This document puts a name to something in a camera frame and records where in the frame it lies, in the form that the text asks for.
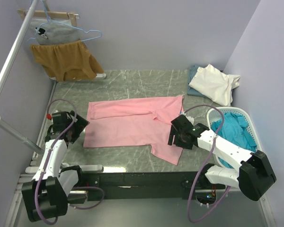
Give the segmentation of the pink t shirt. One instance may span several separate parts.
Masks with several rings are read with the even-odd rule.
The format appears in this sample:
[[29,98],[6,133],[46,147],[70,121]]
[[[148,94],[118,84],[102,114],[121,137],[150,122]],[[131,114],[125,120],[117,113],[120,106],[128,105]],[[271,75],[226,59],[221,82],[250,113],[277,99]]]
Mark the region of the pink t shirt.
[[183,111],[183,96],[90,102],[85,148],[151,146],[151,153],[177,165],[182,148],[168,145],[171,121]]

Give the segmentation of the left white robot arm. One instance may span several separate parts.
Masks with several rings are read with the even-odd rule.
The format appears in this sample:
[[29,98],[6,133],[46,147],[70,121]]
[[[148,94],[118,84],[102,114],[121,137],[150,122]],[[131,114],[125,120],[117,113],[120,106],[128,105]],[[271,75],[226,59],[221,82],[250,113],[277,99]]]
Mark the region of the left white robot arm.
[[89,122],[74,111],[55,111],[47,116],[52,125],[45,137],[45,151],[40,166],[21,192],[28,219],[37,222],[66,214],[68,206],[83,204],[89,187],[84,174],[101,172],[102,165],[63,163],[68,146],[73,144]]

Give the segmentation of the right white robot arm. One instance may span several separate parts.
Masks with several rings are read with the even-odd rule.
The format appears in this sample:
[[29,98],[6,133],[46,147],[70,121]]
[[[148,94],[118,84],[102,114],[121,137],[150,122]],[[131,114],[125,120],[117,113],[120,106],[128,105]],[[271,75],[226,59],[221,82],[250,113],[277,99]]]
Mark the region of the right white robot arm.
[[276,175],[264,152],[238,147],[201,123],[193,125],[185,115],[171,121],[168,145],[185,149],[196,146],[231,165],[231,168],[208,165],[206,172],[198,177],[202,188],[224,184],[239,188],[247,198],[258,201],[276,182]]

